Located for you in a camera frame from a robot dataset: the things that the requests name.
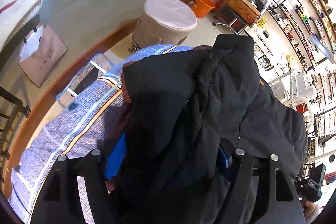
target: silver screw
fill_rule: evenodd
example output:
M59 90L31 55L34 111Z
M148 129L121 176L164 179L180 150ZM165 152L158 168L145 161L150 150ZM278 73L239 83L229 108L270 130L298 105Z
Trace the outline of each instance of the silver screw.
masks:
M278 155L272 154L271 155L271 160L278 161L279 160Z
M91 152L92 156L98 156L100 154L100 150L99 149L94 149Z
M237 149L235 150L235 153L236 153L237 155L242 156L242 155L245 154L245 151L244 151L244 149L237 148Z
M65 161L66 158L67 157L65 155L61 155L57 159L58 159L58 161Z

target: brown paper bag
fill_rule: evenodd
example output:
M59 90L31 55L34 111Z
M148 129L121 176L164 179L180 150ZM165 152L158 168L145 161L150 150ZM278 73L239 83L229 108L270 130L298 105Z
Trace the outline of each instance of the brown paper bag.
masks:
M66 46L49 26L39 25L24 39L18 64L34 84L40 87L66 51Z

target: person's hand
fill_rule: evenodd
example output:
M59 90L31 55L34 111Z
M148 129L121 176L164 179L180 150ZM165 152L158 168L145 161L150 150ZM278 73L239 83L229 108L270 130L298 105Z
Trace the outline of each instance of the person's hand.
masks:
M303 214L306 224L311 224L315 220L315 218L317 218L317 216L319 215L320 206L308 200L301 201L301 205L304 210Z

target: black jacket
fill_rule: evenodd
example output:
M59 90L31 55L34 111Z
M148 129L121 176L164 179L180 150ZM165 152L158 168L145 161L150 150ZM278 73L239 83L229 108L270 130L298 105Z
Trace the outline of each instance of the black jacket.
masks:
M253 51L251 37L222 34L210 50L124 68L132 109L115 196L126 223L213 223L230 185L216 168L221 138L252 156L277 154L297 176L307 149L303 117L260 82ZM252 186L246 220L254 198Z

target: wooden border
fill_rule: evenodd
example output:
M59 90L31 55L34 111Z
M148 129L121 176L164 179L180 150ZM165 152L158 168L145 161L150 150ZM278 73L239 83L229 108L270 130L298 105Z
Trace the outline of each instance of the wooden border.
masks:
M95 54L99 52L106 52L119 41L130 35L137 27L139 19L140 18L135 18L127 21L115 32L105 37L95 46L86 51L86 53L78 58L69 68L67 68L63 72L60 77L58 77L58 79L51 85L51 87L43 94L41 99L34 106L29 117L26 119L25 124L18 133L16 141L13 144L13 148L10 151L10 158L7 163L7 168L9 172L6 172L6 169L4 169L4 172L6 172L4 176L4 195L6 198L9 198L12 192L11 170L13 167L19 164L21 155L25 150L34 131L38 127L43 117L46 115L49 108L55 102L55 96L67 86L67 84L75 76L75 74L83 66L85 66L85 64L88 63Z

